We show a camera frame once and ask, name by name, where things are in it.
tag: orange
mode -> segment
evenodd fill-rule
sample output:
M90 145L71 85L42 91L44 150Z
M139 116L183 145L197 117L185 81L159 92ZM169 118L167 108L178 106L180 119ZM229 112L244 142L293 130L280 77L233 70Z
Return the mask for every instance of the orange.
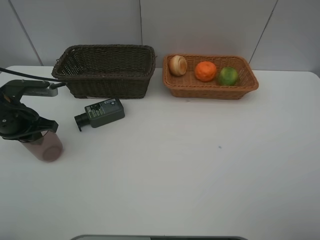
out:
M217 67L210 61L202 61L195 67L194 74L201 82L210 82L217 74Z

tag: green lime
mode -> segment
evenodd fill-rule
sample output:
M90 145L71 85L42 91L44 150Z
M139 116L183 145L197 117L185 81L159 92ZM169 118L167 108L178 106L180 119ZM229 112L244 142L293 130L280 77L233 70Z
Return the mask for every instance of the green lime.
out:
M219 74L219 84L221 86L233 86L238 80L238 73L233 67L224 67Z

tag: wicker basket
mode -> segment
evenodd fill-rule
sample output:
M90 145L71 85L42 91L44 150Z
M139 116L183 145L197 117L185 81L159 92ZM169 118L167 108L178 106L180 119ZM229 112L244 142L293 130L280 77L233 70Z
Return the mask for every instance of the wicker basket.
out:
M155 51L141 45L75 45L57 60L52 76L75 98L141 99L156 67Z
M187 72L183 76L173 76L169 71L169 60L175 55L184 56L187 61ZM210 61L216 65L217 75L213 81L201 82L196 79L194 69L202 61ZM224 67L233 67L237 70L239 80L235 86L218 85L217 78ZM238 100L259 87L249 64L239 56L170 54L164 57L162 77L164 85L170 89L171 94L179 98Z

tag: basket rim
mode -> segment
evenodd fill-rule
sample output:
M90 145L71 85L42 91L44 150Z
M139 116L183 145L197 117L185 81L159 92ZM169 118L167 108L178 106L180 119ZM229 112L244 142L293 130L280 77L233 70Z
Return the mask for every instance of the basket rim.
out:
M73 49L78 49L78 48L89 48L89 49L98 49L98 48L134 48L134 49L147 49L149 50L149 53L151 54L151 59L152 63L148 71L144 74L140 75L132 75L132 74L116 74L116 73L111 73L111 74L104 74L104 75L88 75L88 74L62 74L58 73L59 68L61 67L62 63L66 60L68 53L72 51ZM72 45L69 46L63 54L60 56L59 59L56 60L56 64L54 65L52 69L51 75L56 78L56 79L65 79L68 78L68 80L78 80L79 77L82 78L90 78L90 79L95 79L95 80L104 80L104 79L123 79L126 77L130 77L132 80L141 80L141 78L150 78L156 68L156 54L155 50L153 47L148 46L148 45L135 45L135 44L79 44L79 45Z
M250 72L250 75L253 79L253 85L251 86L220 86L220 85L176 85L166 81L166 76L169 73L168 67L168 57L171 56L183 56L183 57L213 57L213 58L237 58L245 64L245 67ZM214 90L214 91L228 91L228 92L251 92L257 90L259 87L259 82L254 75L249 63L242 56L237 55L210 55L210 54L187 54L187 53L170 53L164 56L163 58L163 71L162 71L162 81L163 84L172 90Z

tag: white table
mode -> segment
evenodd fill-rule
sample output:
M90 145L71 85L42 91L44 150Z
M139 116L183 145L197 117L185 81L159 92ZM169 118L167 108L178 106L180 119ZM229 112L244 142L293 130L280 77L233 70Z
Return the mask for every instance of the white table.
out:
M51 77L52 67L9 69ZM156 69L125 118L79 132L74 116L100 99L24 96L56 120L52 163L0 139L0 239L79 235L320 238L320 80L254 71L241 100L175 98ZM0 84L20 79L2 73Z

